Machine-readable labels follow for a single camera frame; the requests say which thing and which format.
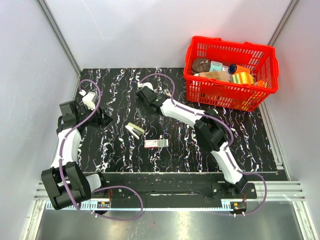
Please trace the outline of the grey staple magazine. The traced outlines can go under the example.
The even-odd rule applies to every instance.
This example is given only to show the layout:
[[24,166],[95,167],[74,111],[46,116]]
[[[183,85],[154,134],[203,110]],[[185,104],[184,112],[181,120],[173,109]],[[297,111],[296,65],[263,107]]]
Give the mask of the grey staple magazine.
[[172,95],[171,95],[171,92],[170,92],[167,88],[163,90],[163,93],[164,93],[166,96],[168,96],[169,98],[172,96]]

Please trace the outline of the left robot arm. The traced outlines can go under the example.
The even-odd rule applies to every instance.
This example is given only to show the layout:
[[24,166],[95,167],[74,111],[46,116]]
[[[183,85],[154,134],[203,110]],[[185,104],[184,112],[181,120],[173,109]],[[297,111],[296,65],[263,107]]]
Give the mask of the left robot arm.
[[43,170],[41,180],[55,210],[79,205],[90,200],[92,193],[103,198],[108,185],[100,172],[85,176],[78,165],[78,149],[86,127],[104,129],[113,119],[102,107],[93,112],[76,101],[59,105],[61,116],[57,119],[58,146],[49,169]]

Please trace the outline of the white stapler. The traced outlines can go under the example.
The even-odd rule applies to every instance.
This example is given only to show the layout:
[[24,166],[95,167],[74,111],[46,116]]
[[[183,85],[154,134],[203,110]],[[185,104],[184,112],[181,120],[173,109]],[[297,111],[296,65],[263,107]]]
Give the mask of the white stapler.
[[138,127],[137,125],[129,122],[126,126],[125,126],[126,130],[133,135],[134,138],[136,138],[137,140],[139,140],[144,134],[145,134],[145,130]]

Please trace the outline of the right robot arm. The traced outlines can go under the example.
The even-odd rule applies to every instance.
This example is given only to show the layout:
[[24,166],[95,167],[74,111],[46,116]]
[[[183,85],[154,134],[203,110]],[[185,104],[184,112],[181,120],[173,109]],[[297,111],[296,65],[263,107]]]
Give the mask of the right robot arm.
[[136,95],[155,113],[193,128],[199,148],[211,153],[222,170],[224,180],[228,184],[228,194],[233,198],[239,198],[245,193],[248,181],[229,148],[227,126],[218,119],[215,111],[204,111],[180,104],[165,94],[156,94],[153,88],[146,84],[138,85]]

